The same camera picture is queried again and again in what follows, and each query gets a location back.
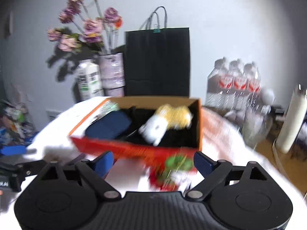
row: flower vase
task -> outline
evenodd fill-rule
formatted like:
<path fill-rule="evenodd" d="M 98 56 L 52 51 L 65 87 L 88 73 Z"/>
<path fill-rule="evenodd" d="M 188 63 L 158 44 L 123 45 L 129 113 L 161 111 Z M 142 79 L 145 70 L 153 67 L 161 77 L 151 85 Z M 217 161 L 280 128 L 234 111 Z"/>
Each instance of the flower vase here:
<path fill-rule="evenodd" d="M 123 97 L 125 76 L 122 53 L 101 55 L 99 66 L 105 96 Z"/>

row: electrical outlet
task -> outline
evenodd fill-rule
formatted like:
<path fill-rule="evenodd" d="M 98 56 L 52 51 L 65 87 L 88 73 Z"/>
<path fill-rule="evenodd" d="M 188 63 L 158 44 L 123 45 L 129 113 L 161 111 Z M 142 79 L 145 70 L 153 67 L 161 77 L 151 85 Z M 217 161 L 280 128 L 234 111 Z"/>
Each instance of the electrical outlet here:
<path fill-rule="evenodd" d="M 55 120 L 55 118 L 61 114 L 62 112 L 54 111 L 54 110 L 46 110 L 47 116 L 49 118 L 49 122 Z"/>

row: white cylinder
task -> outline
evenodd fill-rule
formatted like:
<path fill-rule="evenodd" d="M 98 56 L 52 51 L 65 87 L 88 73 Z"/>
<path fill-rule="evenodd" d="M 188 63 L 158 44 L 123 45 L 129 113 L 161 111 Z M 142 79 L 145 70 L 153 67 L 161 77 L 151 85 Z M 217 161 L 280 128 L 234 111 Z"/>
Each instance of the white cylinder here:
<path fill-rule="evenodd" d="M 293 91 L 288 112 L 277 137 L 275 146 L 282 153 L 288 153 L 294 143 L 307 110 L 306 90 L 300 85 Z"/>

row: metal screw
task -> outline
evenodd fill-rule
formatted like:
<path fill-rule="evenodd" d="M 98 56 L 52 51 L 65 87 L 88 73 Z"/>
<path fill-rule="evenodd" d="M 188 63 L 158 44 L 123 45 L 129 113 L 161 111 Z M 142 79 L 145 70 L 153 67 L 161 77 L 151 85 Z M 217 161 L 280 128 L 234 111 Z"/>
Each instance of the metal screw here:
<path fill-rule="evenodd" d="M 199 199 L 203 196 L 203 193 L 198 190 L 192 190 L 187 194 L 190 198 Z"/>
<path fill-rule="evenodd" d="M 109 190 L 107 192 L 104 192 L 103 196 L 108 199 L 115 199 L 119 196 L 119 192 L 114 190 Z"/>

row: black paper bag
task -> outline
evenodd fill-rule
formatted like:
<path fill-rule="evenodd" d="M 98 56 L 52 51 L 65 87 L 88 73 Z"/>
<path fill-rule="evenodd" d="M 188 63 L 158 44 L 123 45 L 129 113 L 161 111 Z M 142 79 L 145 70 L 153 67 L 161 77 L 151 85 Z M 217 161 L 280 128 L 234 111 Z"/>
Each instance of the black paper bag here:
<path fill-rule="evenodd" d="M 124 71 L 127 96 L 189 97 L 189 28 L 126 32 Z"/>

